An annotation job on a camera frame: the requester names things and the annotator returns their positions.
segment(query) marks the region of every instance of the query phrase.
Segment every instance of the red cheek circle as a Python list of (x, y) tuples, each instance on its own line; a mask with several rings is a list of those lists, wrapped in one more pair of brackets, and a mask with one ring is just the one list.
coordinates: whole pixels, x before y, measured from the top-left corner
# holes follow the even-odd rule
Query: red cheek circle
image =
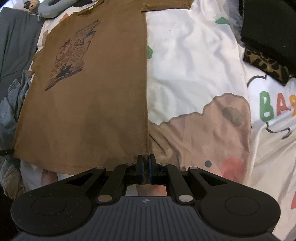
[(245, 174), (246, 166), (241, 159), (230, 157), (226, 159), (221, 168), (222, 177), (239, 182)]
[(296, 193), (294, 194), (294, 197), (291, 203), (291, 209), (294, 209), (294, 208), (296, 208)]

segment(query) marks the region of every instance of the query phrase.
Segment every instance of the silver screw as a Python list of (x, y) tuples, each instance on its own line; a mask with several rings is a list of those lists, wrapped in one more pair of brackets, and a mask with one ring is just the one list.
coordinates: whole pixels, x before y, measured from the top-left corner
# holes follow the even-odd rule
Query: silver screw
[(100, 196), (98, 196), (98, 200), (100, 201), (100, 202), (109, 202), (109, 201), (111, 201), (112, 200), (112, 197), (110, 196), (110, 195), (100, 195)]
[(181, 202), (191, 202), (193, 200), (193, 197), (187, 194), (183, 194), (181, 196), (179, 196), (179, 200)]

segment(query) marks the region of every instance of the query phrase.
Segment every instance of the brown t-shirt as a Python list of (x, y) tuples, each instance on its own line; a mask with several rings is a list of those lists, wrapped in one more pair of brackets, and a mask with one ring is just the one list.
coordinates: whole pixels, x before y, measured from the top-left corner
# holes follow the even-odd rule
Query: brown t-shirt
[(135, 162), (147, 155), (145, 11), (192, 0), (105, 0), (74, 13), (34, 57), (14, 157), (49, 171)]

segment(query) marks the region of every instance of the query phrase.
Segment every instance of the black dot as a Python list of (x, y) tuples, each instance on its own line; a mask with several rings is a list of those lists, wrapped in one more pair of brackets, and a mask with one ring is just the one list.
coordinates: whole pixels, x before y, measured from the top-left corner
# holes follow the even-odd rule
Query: black dot
[(205, 161), (205, 166), (206, 166), (206, 167), (211, 167), (211, 166), (212, 166), (211, 161)]

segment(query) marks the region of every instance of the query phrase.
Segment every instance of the orange letter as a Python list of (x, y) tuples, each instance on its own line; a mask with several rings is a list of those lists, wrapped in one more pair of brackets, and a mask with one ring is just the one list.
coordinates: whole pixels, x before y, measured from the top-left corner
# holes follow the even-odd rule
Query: orange letter
[(276, 101), (276, 114), (279, 116), (281, 114), (281, 111), (284, 110), (291, 110), (286, 106), (286, 101), (284, 99), (283, 93), (278, 93), (278, 98)]
[(293, 112), (292, 116), (296, 116), (296, 95), (291, 95), (289, 97), (289, 100), (290, 100), (291, 106), (293, 106), (293, 108), (294, 108), (294, 112)]

